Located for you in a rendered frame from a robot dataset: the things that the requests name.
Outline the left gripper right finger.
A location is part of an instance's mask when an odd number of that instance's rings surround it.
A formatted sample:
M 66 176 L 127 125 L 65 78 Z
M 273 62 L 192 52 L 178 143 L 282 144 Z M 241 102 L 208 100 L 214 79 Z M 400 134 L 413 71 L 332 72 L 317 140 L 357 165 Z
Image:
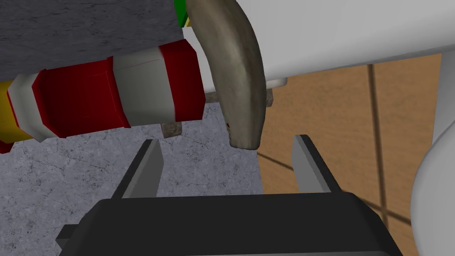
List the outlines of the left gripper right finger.
M 342 192 L 308 135 L 295 135 L 291 163 L 299 193 Z

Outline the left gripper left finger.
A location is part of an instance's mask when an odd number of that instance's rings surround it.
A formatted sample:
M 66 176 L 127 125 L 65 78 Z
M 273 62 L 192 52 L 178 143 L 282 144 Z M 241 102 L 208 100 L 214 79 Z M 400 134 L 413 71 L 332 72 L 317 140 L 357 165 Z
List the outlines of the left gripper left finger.
M 163 166 L 159 141 L 145 140 L 111 198 L 157 197 Z

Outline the red white yellow bottle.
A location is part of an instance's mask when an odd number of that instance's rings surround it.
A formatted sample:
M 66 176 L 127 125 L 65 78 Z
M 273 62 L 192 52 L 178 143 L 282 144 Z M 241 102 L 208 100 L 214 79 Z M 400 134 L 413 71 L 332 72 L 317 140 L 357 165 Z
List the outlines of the red white yellow bottle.
M 15 142 L 201 120 L 205 92 L 186 40 L 0 82 L 0 154 Z

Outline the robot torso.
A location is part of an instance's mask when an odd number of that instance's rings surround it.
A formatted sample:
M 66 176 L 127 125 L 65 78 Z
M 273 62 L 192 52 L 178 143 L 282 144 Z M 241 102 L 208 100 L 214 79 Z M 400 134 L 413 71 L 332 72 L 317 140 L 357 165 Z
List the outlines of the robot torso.
M 455 256 L 455 51 L 441 55 L 433 140 L 411 194 L 419 256 Z

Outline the green and yellow box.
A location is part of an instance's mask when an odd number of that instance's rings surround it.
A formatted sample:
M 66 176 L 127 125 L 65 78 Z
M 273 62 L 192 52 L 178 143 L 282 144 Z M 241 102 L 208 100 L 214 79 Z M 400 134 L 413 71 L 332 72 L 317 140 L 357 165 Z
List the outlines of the green and yellow box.
M 191 27 L 191 22 L 187 13 L 186 0 L 174 0 L 174 6 L 178 25 L 180 27 Z

